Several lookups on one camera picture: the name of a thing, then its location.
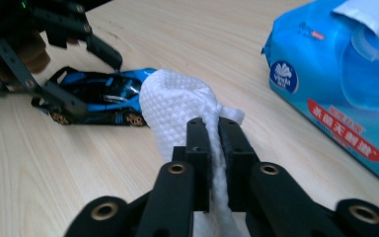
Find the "toy car wheel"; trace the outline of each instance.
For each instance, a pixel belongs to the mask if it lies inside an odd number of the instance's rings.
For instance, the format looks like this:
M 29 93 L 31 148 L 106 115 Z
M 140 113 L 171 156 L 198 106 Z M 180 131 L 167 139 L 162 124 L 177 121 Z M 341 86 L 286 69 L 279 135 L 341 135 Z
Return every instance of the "toy car wheel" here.
M 66 116 L 64 116 L 63 114 L 61 114 L 61 113 L 51 112 L 50 116 L 57 123 L 60 123 L 62 125 L 68 125 L 68 124 L 70 124 L 70 120 Z
M 144 126 L 146 124 L 143 116 L 136 113 L 128 113 L 125 115 L 125 120 L 132 126 Z

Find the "wet wipe package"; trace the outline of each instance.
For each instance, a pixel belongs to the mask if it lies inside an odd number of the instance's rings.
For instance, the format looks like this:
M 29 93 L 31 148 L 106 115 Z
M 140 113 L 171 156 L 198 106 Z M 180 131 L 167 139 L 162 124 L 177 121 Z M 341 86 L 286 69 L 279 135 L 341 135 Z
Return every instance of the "wet wipe package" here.
M 269 86 L 379 177 L 379 37 L 318 0 L 275 20 Z

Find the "wood grain surface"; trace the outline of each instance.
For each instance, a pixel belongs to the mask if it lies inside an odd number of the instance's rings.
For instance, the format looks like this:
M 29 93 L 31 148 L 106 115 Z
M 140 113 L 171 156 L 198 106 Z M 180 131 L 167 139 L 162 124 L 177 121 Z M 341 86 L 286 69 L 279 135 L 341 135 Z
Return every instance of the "wood grain surface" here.
M 88 13 L 94 33 L 123 56 L 122 70 L 169 68 L 206 82 L 246 113 L 242 129 L 263 161 L 283 166 L 311 196 L 379 206 L 379 180 L 268 86 L 261 49 L 272 22 L 305 0 L 117 0 Z M 62 66 L 112 72 L 85 45 L 49 46 L 44 80 Z M 0 100 L 0 236 L 62 236 L 86 203 L 132 201 L 163 161 L 148 127 L 62 126 L 28 96 Z

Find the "toy car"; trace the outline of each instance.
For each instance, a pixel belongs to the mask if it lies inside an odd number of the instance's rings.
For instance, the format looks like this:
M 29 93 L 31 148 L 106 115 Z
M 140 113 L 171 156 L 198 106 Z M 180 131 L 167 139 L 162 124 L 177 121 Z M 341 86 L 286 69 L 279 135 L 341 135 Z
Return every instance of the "toy car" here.
M 68 110 L 67 106 L 56 105 L 49 100 L 34 97 L 33 107 L 43 111 L 60 124 L 114 124 L 143 126 L 146 121 L 141 113 L 139 92 L 143 81 L 156 71 L 145 68 L 105 74 L 81 72 L 64 67 L 48 81 L 63 89 L 84 105 L 83 112 Z

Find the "cloth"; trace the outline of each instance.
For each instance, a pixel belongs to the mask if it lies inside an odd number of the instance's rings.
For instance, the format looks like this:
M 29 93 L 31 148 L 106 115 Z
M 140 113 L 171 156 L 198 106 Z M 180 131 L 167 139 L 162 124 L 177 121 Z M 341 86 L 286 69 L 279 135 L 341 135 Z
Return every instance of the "cloth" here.
M 334 11 L 364 24 L 379 37 L 379 1 L 347 0 Z
M 187 122 L 202 118 L 211 144 L 213 181 L 210 216 L 195 217 L 194 236 L 213 236 L 211 233 L 241 236 L 227 206 L 226 164 L 217 125 L 219 117 L 241 123 L 244 113 L 218 103 L 212 90 L 201 80 L 167 69 L 154 72 L 143 83 L 140 106 L 165 162 L 172 160 L 174 146 L 186 145 Z

